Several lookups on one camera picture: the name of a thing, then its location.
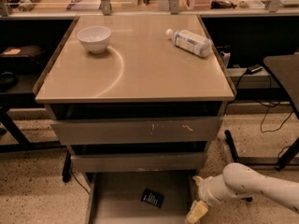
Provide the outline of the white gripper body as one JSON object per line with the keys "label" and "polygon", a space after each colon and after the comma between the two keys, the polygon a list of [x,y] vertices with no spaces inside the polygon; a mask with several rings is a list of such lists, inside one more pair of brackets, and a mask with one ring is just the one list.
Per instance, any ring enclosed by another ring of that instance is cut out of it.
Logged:
{"label": "white gripper body", "polygon": [[197,184],[198,197],[203,203],[207,204],[208,206],[216,206],[221,204],[221,201],[219,201],[212,193],[211,190],[212,179],[213,179],[212,176],[205,179],[201,178],[199,183]]}

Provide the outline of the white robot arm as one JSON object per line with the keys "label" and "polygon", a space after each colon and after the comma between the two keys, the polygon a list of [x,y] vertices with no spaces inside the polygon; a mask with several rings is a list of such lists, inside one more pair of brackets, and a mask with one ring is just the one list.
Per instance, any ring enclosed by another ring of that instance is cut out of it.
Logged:
{"label": "white robot arm", "polygon": [[186,224],[197,224],[212,206],[248,198],[252,194],[261,194],[295,213],[299,212],[297,182],[262,175],[241,163],[229,163],[220,175],[207,178],[195,175],[192,179],[197,197],[185,218]]}

